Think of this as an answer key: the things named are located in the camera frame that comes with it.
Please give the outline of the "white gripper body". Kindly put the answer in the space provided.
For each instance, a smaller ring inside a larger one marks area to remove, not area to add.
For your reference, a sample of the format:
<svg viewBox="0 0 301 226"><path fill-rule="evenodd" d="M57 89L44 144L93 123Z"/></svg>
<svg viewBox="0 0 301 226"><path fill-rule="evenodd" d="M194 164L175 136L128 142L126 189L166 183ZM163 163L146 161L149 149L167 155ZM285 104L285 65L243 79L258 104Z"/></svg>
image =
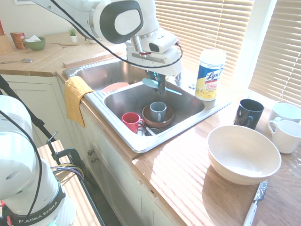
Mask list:
<svg viewBox="0 0 301 226"><path fill-rule="evenodd" d="M177 76L182 72L182 64L177 47L171 47L163 54L151 52L147 56L141 56L134 51L132 43L127 41L126 51L128 61L135 67L165 76Z"/></svg>

